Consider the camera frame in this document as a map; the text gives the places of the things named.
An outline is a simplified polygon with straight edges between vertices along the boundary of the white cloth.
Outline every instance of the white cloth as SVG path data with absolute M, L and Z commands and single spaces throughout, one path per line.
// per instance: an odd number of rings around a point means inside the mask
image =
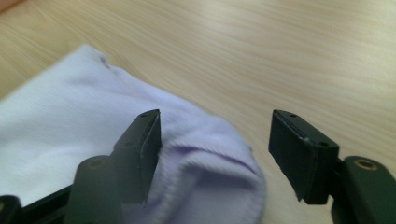
M 135 117 L 160 109 L 162 140 L 148 204 L 126 223 L 257 223 L 264 178 L 224 119 L 142 82 L 82 46 L 0 103 L 0 195 L 27 205 L 73 183 L 83 160 L 108 155 Z

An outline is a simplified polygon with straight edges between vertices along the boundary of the towel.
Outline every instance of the towel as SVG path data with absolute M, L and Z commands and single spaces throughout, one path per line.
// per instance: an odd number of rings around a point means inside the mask
M 81 46 L 0 103 L 0 195 L 22 205 L 73 183 L 78 165 L 109 155 L 135 117 L 160 109 L 163 147 L 145 206 L 125 223 L 258 223 L 265 183 L 225 119 L 149 85 Z

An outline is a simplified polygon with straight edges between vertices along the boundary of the wood grain surface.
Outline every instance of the wood grain surface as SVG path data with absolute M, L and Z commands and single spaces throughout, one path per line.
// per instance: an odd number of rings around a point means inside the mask
M 0 14 L 0 97 L 90 44 L 236 127 L 265 173 L 262 223 L 332 223 L 268 153 L 272 111 L 396 176 L 395 36 L 394 1 L 28 0 Z

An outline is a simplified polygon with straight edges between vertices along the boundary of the cloth fold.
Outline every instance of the cloth fold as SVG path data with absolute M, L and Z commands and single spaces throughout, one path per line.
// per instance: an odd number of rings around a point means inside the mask
M 82 46 L 0 103 L 0 195 L 32 203 L 111 153 L 134 118 L 160 109 L 163 147 L 148 203 L 126 223 L 258 223 L 262 171 L 226 120 L 109 65 Z

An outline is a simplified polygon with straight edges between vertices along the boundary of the black plastic part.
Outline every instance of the black plastic part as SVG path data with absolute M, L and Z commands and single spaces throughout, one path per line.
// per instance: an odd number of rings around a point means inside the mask
M 298 200 L 325 204 L 339 146 L 305 120 L 274 110 L 269 151 L 291 183 Z
M 139 115 L 114 146 L 119 193 L 124 203 L 143 203 L 149 189 L 162 146 L 160 111 Z
M 123 223 L 116 172 L 109 156 L 92 157 L 78 166 L 64 223 Z
M 22 209 L 20 200 L 12 195 L 0 197 L 0 224 L 22 223 Z
M 23 208 L 23 223 L 60 224 L 70 195 L 71 186 L 60 189 L 51 195 Z
M 341 179 L 360 224 L 396 223 L 396 182 L 384 165 L 347 157 Z

